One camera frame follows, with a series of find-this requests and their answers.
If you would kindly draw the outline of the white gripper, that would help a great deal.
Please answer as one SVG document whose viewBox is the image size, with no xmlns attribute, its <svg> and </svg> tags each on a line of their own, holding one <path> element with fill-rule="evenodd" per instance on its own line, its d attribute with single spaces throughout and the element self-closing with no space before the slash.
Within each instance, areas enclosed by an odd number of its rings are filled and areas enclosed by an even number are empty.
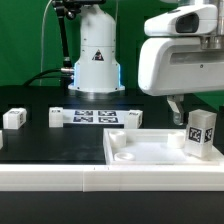
<svg viewBox="0 0 224 224">
<path fill-rule="evenodd" d="M 151 96 L 169 95 L 176 125 L 184 123 L 186 93 L 224 90 L 224 50 L 203 50 L 200 39 L 150 38 L 140 51 L 138 85 Z"/>
</svg>

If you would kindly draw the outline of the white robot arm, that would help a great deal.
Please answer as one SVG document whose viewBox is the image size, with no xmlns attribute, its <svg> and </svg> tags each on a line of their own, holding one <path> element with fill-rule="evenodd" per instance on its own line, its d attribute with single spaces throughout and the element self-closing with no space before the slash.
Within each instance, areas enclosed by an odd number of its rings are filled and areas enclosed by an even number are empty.
<svg viewBox="0 0 224 224">
<path fill-rule="evenodd" d="M 187 93 L 224 90 L 224 0 L 162 0 L 178 7 L 145 21 L 138 86 L 166 96 L 174 122 L 184 122 Z M 69 89 L 88 98 L 125 89 L 115 59 L 116 25 L 99 6 L 83 6 L 81 48 Z"/>
</svg>

